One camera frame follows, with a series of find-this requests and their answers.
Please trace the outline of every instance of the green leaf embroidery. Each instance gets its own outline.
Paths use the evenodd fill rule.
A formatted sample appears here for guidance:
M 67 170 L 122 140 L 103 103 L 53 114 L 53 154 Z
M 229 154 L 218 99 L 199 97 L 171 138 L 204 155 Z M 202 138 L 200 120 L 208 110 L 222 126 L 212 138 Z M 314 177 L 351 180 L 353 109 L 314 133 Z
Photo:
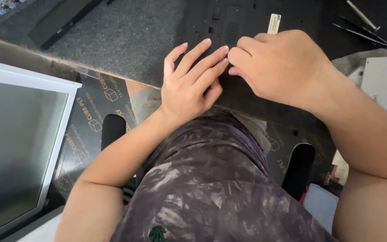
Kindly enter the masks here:
M 166 231 L 162 226 L 159 225 L 153 227 L 149 233 L 150 242 L 164 242 L 164 233 L 166 233 Z

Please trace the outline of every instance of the sticker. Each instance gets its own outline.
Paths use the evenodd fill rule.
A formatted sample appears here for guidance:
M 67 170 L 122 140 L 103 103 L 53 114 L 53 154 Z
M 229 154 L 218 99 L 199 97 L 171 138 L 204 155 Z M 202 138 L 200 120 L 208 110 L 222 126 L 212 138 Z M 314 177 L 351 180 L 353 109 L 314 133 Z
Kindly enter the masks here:
M 267 34 L 272 34 L 272 35 L 277 34 L 277 31 L 279 31 L 279 25 L 280 25 L 281 18 L 282 18 L 282 15 L 274 14 L 274 13 L 271 14 L 270 24 L 268 25 Z

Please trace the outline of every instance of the tie-dye shirt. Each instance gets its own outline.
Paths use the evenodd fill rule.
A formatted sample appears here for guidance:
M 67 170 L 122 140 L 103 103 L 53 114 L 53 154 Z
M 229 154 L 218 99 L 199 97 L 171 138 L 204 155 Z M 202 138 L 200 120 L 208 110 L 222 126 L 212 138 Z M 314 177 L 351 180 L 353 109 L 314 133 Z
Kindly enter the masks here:
M 165 139 L 111 241 L 335 241 L 268 174 L 262 149 L 230 113 L 210 111 Z

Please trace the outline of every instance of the hand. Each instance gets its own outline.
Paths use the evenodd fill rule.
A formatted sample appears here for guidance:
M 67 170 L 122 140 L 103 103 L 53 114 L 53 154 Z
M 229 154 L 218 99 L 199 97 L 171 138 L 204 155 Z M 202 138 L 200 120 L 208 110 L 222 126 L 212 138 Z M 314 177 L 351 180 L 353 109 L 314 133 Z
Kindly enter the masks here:
M 321 102 L 328 83 L 342 76 L 300 30 L 242 37 L 228 59 L 234 65 L 229 74 L 244 78 L 257 96 L 306 110 Z
M 222 94 L 218 77 L 228 66 L 228 46 L 223 46 L 210 56 L 192 64 L 212 44 L 205 39 L 189 51 L 174 70 L 175 60 L 187 50 L 187 43 L 175 47 L 165 58 L 164 84 L 161 90 L 162 105 L 158 109 L 176 125 L 182 125 L 209 110 Z

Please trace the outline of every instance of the gray shorts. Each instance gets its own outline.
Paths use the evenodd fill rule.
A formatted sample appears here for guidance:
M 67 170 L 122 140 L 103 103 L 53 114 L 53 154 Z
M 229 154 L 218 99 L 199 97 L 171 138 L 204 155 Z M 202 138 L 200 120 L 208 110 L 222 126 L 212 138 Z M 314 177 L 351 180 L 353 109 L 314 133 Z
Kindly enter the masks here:
M 161 103 L 161 90 L 159 89 L 148 87 L 134 94 L 131 97 L 131 106 L 137 123 L 141 124 L 146 120 L 161 106 Z M 264 150 L 264 155 L 267 156 L 271 148 L 270 142 L 265 137 L 267 122 L 237 112 L 232 112 L 232 114 L 252 134 Z

